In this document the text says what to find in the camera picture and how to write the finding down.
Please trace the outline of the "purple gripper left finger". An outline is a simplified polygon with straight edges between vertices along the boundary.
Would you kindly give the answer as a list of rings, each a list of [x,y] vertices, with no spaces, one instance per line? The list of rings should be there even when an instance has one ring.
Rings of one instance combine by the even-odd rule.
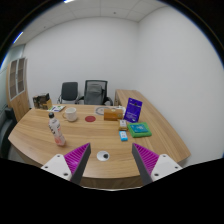
[[[42,169],[79,185],[90,154],[91,146],[87,143],[66,155],[56,154]]]

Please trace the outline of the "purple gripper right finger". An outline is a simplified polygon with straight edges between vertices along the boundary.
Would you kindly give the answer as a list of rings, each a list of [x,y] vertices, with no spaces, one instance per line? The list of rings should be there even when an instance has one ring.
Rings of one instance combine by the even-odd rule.
[[[148,185],[182,169],[167,154],[158,155],[136,143],[132,144],[132,154],[143,185]]]

